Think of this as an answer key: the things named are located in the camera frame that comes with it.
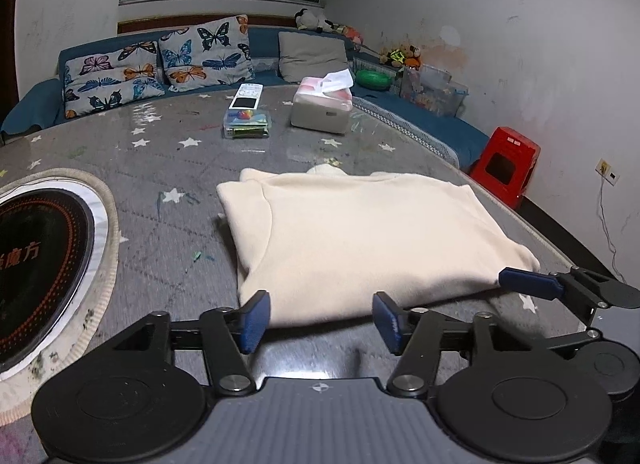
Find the butterfly pillow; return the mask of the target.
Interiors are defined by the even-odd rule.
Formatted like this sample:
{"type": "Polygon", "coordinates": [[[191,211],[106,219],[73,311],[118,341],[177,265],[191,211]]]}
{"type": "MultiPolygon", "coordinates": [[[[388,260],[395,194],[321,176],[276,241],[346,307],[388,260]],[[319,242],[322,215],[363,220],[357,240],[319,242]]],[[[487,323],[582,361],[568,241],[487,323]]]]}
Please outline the butterfly pillow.
{"type": "Polygon", "coordinates": [[[165,94],[156,41],[66,60],[62,74],[66,119],[165,94]]]}
{"type": "Polygon", "coordinates": [[[158,44],[172,92],[232,86],[254,78],[244,14],[173,30],[158,44]]]}

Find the round black induction cooker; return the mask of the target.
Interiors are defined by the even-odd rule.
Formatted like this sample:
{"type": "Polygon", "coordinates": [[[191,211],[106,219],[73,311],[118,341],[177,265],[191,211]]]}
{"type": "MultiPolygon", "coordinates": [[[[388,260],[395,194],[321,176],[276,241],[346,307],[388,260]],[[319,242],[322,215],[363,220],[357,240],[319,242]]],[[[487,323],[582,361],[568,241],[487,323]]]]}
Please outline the round black induction cooker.
{"type": "Polygon", "coordinates": [[[114,196],[89,172],[49,169],[1,189],[1,423],[87,350],[115,287],[114,196]]]}

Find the right butterfly pillow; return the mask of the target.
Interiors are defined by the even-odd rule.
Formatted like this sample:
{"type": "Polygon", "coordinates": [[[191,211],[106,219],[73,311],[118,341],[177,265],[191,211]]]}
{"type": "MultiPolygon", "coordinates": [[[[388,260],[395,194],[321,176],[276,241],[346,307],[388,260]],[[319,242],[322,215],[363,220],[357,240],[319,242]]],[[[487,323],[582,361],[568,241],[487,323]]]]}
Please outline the right butterfly pillow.
{"type": "Polygon", "coordinates": [[[158,44],[172,92],[232,86],[254,78],[244,14],[173,30],[158,44]]]}

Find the green bowl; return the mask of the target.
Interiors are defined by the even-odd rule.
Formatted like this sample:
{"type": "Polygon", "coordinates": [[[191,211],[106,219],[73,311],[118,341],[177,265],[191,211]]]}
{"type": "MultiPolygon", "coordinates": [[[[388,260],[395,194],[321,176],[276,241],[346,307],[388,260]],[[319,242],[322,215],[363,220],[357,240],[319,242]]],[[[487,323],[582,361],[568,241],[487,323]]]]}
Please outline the green bowl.
{"type": "Polygon", "coordinates": [[[388,91],[393,84],[394,77],[386,72],[378,72],[371,69],[359,69],[355,74],[358,86],[373,91],[388,91]]]}

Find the cream garment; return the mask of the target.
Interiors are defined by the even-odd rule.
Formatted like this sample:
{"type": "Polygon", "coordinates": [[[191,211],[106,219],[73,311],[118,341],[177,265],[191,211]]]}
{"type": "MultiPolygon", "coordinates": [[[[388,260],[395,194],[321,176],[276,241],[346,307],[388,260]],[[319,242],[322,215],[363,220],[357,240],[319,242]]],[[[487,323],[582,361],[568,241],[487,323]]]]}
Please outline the cream garment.
{"type": "Polygon", "coordinates": [[[492,288],[507,267],[540,268],[469,185],[319,165],[246,168],[217,194],[238,255],[239,299],[268,291],[273,327],[364,317],[377,291],[415,307],[492,288]]]}

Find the clear plastic toy bin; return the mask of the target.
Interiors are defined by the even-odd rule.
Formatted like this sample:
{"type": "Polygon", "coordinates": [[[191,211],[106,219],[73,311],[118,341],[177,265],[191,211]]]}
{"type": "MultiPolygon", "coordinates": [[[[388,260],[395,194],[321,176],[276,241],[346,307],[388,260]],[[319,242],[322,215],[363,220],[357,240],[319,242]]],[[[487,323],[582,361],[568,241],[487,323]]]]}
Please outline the clear plastic toy bin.
{"type": "Polygon", "coordinates": [[[456,117],[469,89],[452,79],[450,72],[422,65],[404,68],[400,96],[439,117],[456,117]]]}

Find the left butterfly pillow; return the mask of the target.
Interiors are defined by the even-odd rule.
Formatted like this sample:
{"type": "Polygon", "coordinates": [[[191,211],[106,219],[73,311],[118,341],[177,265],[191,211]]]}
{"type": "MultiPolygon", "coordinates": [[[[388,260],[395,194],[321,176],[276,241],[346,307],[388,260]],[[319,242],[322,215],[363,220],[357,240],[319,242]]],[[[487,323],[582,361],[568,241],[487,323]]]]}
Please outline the left butterfly pillow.
{"type": "Polygon", "coordinates": [[[62,74],[66,119],[165,94],[156,41],[66,60],[62,74]]]}

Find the red plastic stool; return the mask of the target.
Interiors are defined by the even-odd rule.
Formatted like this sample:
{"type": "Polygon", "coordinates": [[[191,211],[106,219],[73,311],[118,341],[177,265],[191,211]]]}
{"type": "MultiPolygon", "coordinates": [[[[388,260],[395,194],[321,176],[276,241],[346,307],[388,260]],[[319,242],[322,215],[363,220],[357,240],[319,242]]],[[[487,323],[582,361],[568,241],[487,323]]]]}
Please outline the red plastic stool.
{"type": "Polygon", "coordinates": [[[470,177],[504,205],[518,209],[533,176],[540,146],[509,127],[498,127],[489,138],[470,177]]]}

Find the white remote control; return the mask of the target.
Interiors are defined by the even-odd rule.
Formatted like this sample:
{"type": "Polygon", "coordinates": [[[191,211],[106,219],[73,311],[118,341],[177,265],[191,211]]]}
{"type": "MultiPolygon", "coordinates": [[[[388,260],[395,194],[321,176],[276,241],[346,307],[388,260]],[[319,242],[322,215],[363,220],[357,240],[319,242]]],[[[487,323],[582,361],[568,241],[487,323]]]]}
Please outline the white remote control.
{"type": "Polygon", "coordinates": [[[255,110],[262,97],[264,87],[259,83],[242,83],[232,98],[230,109],[255,110]]]}

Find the white wall socket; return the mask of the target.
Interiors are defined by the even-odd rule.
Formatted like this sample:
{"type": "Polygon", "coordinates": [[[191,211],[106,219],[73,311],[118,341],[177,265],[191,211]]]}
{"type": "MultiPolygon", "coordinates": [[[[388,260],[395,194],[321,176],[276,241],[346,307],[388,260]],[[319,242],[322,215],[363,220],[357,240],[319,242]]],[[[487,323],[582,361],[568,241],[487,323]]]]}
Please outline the white wall socket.
{"type": "Polygon", "coordinates": [[[618,181],[618,174],[614,171],[612,165],[604,159],[600,159],[600,161],[598,161],[596,172],[604,181],[612,185],[612,187],[614,187],[618,181]]]}

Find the yellow orange plush toys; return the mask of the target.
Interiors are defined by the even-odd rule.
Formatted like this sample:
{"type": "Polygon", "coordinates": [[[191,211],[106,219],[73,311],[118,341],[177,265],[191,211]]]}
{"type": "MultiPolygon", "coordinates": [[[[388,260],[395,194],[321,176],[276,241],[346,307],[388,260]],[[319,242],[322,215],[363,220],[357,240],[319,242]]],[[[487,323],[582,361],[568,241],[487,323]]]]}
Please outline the yellow orange plush toys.
{"type": "Polygon", "coordinates": [[[422,65],[421,51],[417,46],[403,43],[395,49],[383,49],[380,55],[380,63],[393,68],[419,69],[422,65]]]}

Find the grey cushion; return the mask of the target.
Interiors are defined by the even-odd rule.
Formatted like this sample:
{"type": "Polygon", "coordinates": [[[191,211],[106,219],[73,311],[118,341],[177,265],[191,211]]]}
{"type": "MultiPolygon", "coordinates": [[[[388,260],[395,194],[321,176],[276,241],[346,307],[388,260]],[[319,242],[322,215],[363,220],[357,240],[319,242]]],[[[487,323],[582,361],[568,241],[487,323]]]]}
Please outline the grey cushion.
{"type": "Polygon", "coordinates": [[[289,83],[301,82],[306,77],[322,78],[349,68],[341,39],[281,31],[279,51],[280,76],[289,83]]]}

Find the clear box of cards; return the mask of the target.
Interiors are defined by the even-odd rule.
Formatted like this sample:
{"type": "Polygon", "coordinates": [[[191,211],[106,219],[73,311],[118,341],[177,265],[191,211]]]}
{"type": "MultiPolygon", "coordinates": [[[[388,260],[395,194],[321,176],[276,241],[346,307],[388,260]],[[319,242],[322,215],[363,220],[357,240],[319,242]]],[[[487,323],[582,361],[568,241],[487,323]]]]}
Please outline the clear box of cards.
{"type": "Polygon", "coordinates": [[[271,117],[264,110],[228,109],[222,129],[227,139],[267,138],[271,117]]]}

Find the black white plush toy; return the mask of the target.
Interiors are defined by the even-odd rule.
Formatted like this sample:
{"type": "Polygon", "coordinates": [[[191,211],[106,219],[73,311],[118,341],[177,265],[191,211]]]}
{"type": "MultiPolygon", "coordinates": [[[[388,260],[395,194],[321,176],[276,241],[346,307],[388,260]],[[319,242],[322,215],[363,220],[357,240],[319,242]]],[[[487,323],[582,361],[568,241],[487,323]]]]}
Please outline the black white plush toy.
{"type": "Polygon", "coordinates": [[[301,8],[294,15],[294,20],[298,30],[309,30],[318,32],[333,32],[334,25],[326,19],[322,13],[314,14],[310,8],[301,8]]]}

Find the pink white tissue box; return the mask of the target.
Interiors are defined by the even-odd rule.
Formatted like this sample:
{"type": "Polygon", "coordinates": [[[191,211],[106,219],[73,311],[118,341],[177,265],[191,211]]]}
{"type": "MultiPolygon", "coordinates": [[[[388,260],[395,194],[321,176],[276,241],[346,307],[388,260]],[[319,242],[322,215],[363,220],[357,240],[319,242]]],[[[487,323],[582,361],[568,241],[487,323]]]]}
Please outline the pink white tissue box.
{"type": "Polygon", "coordinates": [[[354,77],[348,68],[322,78],[305,77],[293,96],[290,123],[295,128],[344,135],[352,112],[354,77]]]}

